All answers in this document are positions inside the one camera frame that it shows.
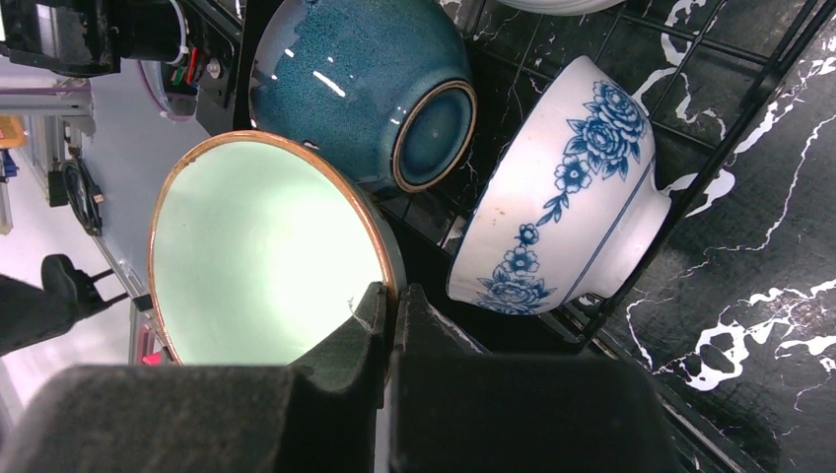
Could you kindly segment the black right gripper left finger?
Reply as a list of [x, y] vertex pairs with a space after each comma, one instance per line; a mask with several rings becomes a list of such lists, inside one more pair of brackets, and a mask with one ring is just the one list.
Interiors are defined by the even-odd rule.
[[5, 472], [370, 472], [387, 291], [281, 366], [76, 366], [1, 448]]

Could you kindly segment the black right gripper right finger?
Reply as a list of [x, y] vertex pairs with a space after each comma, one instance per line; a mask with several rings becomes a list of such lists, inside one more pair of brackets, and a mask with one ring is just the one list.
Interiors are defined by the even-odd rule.
[[654, 390], [606, 357], [482, 351], [417, 284], [401, 294], [392, 472], [676, 472]]

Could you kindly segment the pale green bowl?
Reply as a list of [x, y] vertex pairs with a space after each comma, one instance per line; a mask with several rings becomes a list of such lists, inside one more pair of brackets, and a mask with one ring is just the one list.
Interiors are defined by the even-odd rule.
[[261, 131], [196, 145], [152, 217], [149, 289], [180, 365], [288, 365], [407, 277], [370, 198], [310, 148]]

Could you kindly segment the blue patterned bowl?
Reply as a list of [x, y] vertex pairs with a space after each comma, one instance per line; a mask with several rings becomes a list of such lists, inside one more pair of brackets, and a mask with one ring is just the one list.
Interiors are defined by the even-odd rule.
[[499, 160], [463, 232], [448, 297], [506, 315], [612, 297], [670, 210], [655, 170], [643, 109], [591, 59], [574, 59]]

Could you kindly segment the dark blue beige bowl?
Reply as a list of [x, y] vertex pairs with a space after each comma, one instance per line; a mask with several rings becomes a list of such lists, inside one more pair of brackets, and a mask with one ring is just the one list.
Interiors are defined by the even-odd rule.
[[372, 190], [425, 190], [472, 138], [463, 40], [434, 1], [285, 1], [254, 53], [248, 114]]

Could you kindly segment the dark striped white bowl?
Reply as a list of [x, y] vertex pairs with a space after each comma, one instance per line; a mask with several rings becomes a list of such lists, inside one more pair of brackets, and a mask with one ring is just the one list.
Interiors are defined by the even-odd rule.
[[597, 13], [624, 0], [499, 0], [499, 3], [529, 13], [572, 17]]

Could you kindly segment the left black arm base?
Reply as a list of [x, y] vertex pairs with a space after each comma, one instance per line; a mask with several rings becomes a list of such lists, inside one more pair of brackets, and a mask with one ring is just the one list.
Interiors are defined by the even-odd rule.
[[135, 65], [160, 114], [195, 117], [210, 133], [233, 126], [242, 1], [4, 1], [1, 56], [54, 74], [1, 82], [8, 113], [84, 115], [91, 81]]

